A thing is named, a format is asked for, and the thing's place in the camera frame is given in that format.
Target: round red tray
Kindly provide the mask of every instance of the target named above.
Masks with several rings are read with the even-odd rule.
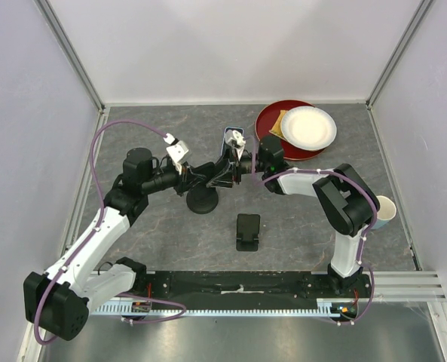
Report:
[[[310,103],[302,102],[301,100],[281,100],[266,106],[259,114],[255,122],[255,133],[260,140],[262,137],[271,134],[270,130],[280,115],[280,111],[289,111],[295,107],[312,106]],[[303,161],[313,158],[323,152],[324,149],[318,151],[305,151],[299,149],[287,141],[280,140],[283,150],[285,152],[285,159],[291,161]]]

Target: gray table surface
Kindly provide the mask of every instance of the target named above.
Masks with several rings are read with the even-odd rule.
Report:
[[[263,105],[236,106],[145,106],[111,108],[109,120],[143,120],[187,142],[190,164],[215,161],[227,126],[242,127],[255,134],[255,120]],[[384,163],[362,104],[319,105],[337,124],[335,142],[322,154],[293,164],[302,168],[332,168],[349,163],[377,195],[392,196]],[[103,190],[110,190],[122,171],[128,150],[151,149],[165,155],[159,136],[130,124],[109,128],[97,160]],[[255,187],[249,176],[239,186],[219,190],[219,205],[210,214],[197,215],[186,207],[172,189],[149,197],[149,207],[134,226],[108,251],[104,261],[128,256],[149,269],[159,270],[326,270],[334,247],[333,229],[317,199],[301,195],[273,195]],[[98,208],[96,192],[90,187],[81,230]],[[239,213],[261,215],[259,251],[235,249]],[[414,270],[406,236],[399,217],[371,232],[363,259],[379,271]]]

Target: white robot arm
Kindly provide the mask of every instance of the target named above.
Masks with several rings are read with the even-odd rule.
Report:
[[[320,173],[303,174],[295,168],[291,169],[283,160],[280,140],[276,137],[262,139],[255,164],[251,154],[243,154],[244,139],[235,132],[238,133],[227,133],[225,141],[237,151],[237,162],[230,162],[225,159],[226,156],[222,156],[216,164],[209,162],[193,168],[185,162],[189,154],[188,147],[178,140],[172,141],[172,146],[168,148],[172,162],[168,162],[165,167],[160,164],[153,167],[152,153],[148,149],[130,150],[123,163],[123,173],[104,199],[102,223],[96,227],[100,217],[98,212],[94,221],[64,256],[42,275],[33,272],[24,281],[26,319],[34,322],[41,296],[50,284],[53,287],[43,305],[40,326],[65,340],[77,336],[91,312],[112,297],[132,290],[135,283],[139,283],[138,276],[145,274],[143,264],[122,258],[103,275],[90,278],[91,272],[108,249],[148,206],[148,195],[173,187],[179,195],[188,192],[189,196],[197,191],[195,185],[207,185],[208,180],[215,178],[215,174],[218,175],[219,185],[227,187],[239,182],[242,174],[263,172],[262,180],[271,192],[317,197],[335,229],[335,252],[329,265],[329,275],[336,280],[336,290],[351,283],[362,271],[358,263],[360,237],[372,218],[369,202],[356,189],[339,183],[335,177]],[[232,152],[226,152],[226,155],[233,157]],[[225,166],[226,162],[231,164],[230,168]],[[334,171],[352,179],[359,187],[362,186],[378,208],[377,198],[350,165],[343,164]],[[213,189],[216,194],[214,187],[207,185],[203,189]],[[90,233],[93,233],[93,237],[87,241]],[[74,259],[65,266],[69,257]]]
[[[317,197],[314,184],[325,175],[288,173],[277,180],[285,195],[305,195]],[[330,265],[342,278],[349,278],[360,268],[357,252],[359,250],[360,237],[367,225],[363,226],[354,236],[343,235],[335,231],[334,256]]]

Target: white panel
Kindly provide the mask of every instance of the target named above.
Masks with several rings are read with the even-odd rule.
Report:
[[[23,281],[58,257],[97,113],[30,0],[0,0],[0,361],[26,327]]]
[[[418,257],[447,296],[447,0],[434,2],[375,116]]]
[[[107,103],[363,100],[419,0],[51,0]]]

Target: white cup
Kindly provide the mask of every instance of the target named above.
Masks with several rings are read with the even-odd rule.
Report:
[[[381,208],[377,212],[377,221],[372,227],[372,230],[379,229],[386,225],[396,216],[397,213],[396,205],[392,202],[392,200],[382,195],[379,195],[377,199],[379,200]]]

